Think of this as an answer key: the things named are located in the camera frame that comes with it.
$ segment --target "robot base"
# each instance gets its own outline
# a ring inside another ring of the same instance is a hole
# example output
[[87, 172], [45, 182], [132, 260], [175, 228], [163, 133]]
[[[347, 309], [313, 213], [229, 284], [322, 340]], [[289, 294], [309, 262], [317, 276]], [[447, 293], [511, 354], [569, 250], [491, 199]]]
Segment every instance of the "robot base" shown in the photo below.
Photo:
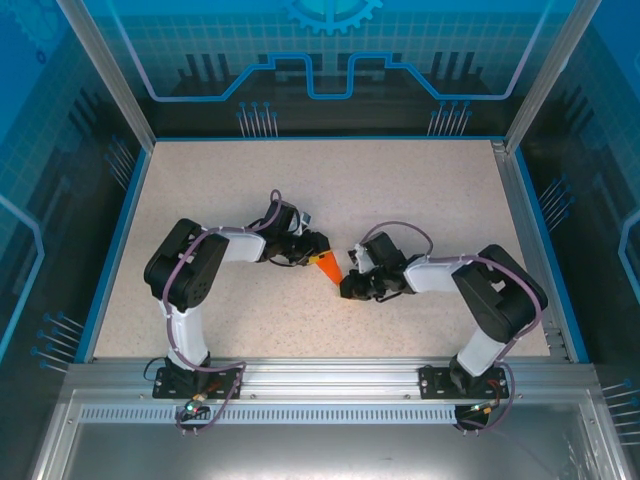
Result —
[[[207, 366], [209, 359], [203, 363]], [[168, 358], [165, 358], [165, 366], [156, 372], [153, 386], [153, 398], [162, 399], [190, 399], [194, 395], [207, 393], [209, 400], [223, 400], [233, 387], [233, 382], [240, 369], [229, 370], [221, 373], [204, 373], [184, 370], [177, 367]], [[240, 398], [241, 386], [236, 389], [232, 399]]]
[[418, 369], [418, 384], [420, 397], [423, 400], [492, 400], [496, 398], [496, 391], [487, 383], [496, 380], [500, 385], [500, 399], [509, 398], [505, 372], [502, 368], [489, 368], [474, 382], [474, 387], [467, 394], [462, 394], [451, 380], [449, 367], [432, 367], [426, 365]]

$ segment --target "glass panel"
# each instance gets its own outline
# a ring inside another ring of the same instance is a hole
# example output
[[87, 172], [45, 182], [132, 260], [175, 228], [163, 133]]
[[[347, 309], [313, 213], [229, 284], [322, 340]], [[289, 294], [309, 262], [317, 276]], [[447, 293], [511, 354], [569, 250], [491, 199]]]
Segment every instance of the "glass panel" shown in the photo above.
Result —
[[482, 438], [452, 425], [218, 425], [179, 437], [171, 425], [81, 425], [65, 478], [599, 478], [573, 406], [513, 408]]
[[54, 1], [0, 3], [0, 64], [0, 465], [17, 479], [73, 357], [140, 146]]
[[87, 2], [156, 134], [196, 137], [503, 135], [573, 4]]
[[639, 22], [639, 4], [602, 3], [522, 144], [543, 235], [605, 386], [640, 382]]

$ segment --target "gear logo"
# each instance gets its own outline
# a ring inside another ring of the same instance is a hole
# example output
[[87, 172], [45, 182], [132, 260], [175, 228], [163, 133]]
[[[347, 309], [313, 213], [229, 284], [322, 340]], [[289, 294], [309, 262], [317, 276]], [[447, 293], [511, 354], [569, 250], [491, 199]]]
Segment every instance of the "gear logo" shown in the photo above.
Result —
[[360, 28], [363, 19], [371, 20], [373, 10], [382, 7], [382, 0], [286, 0], [289, 20], [298, 20], [301, 28], [311, 27], [314, 34], [336, 30], [347, 33]]
[[23, 33], [42, 48], [60, 30], [60, 14], [55, 0], [0, 0], [0, 14], [13, 13]]

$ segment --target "vent slot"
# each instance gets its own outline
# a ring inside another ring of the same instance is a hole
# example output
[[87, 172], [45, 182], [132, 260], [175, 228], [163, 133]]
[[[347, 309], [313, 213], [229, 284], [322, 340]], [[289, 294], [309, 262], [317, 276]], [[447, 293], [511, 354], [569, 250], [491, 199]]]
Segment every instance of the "vent slot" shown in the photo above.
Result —
[[[81, 423], [172, 424], [177, 405], [86, 405]], [[206, 423], [212, 411], [187, 424]], [[288, 425], [407, 425], [453, 424], [454, 405], [230, 405], [221, 424]]]

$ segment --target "enclosure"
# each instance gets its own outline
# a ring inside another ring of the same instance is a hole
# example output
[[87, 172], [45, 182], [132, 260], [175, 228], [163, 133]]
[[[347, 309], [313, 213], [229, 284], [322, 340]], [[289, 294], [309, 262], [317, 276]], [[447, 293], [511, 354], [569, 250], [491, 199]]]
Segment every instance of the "enclosure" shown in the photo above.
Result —
[[[0, 3], [2, 478], [635, 478], [638, 21], [621, 0]], [[549, 305], [499, 428], [423, 398], [476, 329], [459, 292], [349, 301], [318, 268], [238, 262], [202, 312], [239, 393], [182, 438], [145, 266], [180, 218], [249, 225], [274, 188], [345, 275], [388, 220], [526, 269]]]

